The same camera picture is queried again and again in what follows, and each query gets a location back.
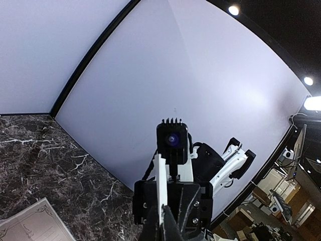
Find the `white backdrop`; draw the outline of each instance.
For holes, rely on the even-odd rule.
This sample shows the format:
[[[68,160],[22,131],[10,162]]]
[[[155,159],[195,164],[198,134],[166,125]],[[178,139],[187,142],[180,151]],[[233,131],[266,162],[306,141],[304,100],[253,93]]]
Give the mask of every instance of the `white backdrop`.
[[[213,217],[262,167],[308,94],[256,35],[212,4],[142,0],[87,67],[57,121],[128,187],[141,179],[163,118],[222,153],[231,137],[257,157],[214,201]]]
[[[48,113],[129,0],[0,1],[0,114]]]

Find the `robotic arm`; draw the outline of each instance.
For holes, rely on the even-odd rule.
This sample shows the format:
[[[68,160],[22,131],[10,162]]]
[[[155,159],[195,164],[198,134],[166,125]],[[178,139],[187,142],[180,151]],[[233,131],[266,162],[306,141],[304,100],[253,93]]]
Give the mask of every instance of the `robotic arm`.
[[[163,120],[151,162],[155,179],[135,183],[134,221],[144,224],[139,240],[218,240],[206,229],[213,198],[241,178],[254,158],[234,138],[221,156],[204,143],[193,145],[181,120]]]

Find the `bolt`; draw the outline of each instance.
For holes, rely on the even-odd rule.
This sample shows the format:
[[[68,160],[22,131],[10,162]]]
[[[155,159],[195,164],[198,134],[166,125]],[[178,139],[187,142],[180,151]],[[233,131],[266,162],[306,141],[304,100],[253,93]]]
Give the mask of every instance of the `bolt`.
[[[195,203],[194,203],[194,207],[199,207],[200,206],[200,202],[199,201],[196,201]]]
[[[194,225],[197,225],[199,223],[199,219],[198,218],[194,218],[192,220],[192,222],[193,222]]]

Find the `marble surface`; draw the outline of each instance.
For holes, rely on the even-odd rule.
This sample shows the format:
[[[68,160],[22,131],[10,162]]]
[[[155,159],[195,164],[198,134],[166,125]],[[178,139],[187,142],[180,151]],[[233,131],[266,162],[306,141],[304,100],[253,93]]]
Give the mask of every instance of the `marble surface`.
[[[132,195],[50,116],[0,117],[0,220],[47,197],[76,240],[135,240]]]

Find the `black camera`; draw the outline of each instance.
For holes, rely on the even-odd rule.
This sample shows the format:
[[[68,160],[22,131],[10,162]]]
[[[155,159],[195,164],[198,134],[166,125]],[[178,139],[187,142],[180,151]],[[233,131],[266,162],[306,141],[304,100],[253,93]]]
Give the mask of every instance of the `black camera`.
[[[157,126],[157,152],[166,159],[167,165],[183,165],[188,159],[189,136],[187,125],[177,118],[163,120]]]

